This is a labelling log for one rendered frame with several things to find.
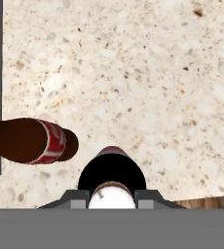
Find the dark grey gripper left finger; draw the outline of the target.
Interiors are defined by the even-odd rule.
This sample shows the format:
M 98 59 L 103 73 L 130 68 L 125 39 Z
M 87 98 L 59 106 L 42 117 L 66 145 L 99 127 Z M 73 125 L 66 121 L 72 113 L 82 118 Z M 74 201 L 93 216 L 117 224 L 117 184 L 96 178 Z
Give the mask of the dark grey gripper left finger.
M 89 191 L 67 190 L 60 199 L 40 206 L 40 209 L 87 209 L 89 200 Z

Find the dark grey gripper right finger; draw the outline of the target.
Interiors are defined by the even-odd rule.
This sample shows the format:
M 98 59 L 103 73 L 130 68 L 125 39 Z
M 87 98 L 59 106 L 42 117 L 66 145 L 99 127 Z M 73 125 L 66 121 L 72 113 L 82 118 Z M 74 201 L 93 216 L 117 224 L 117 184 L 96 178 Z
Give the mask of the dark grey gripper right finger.
M 164 199 L 157 190 L 137 190 L 134 201 L 137 209 L 182 209 L 181 205 Z

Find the black bottle with white cap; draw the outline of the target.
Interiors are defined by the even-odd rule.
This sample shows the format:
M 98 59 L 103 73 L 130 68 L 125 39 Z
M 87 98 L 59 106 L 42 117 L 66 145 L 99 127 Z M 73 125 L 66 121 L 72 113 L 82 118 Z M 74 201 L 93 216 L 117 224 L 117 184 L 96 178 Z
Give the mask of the black bottle with white cap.
M 119 147 L 101 150 L 83 169 L 79 190 L 90 192 L 90 209 L 135 209 L 135 190 L 145 190 L 140 167 Z

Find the brown bottle with red label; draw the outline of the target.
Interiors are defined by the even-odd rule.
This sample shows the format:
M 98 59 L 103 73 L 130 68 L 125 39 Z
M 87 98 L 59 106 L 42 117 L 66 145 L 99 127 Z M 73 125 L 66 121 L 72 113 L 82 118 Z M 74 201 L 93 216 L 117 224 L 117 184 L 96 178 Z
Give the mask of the brown bottle with red label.
M 0 156 L 25 164 L 49 164 L 72 159 L 77 136 L 69 129 L 43 120 L 0 121 Z

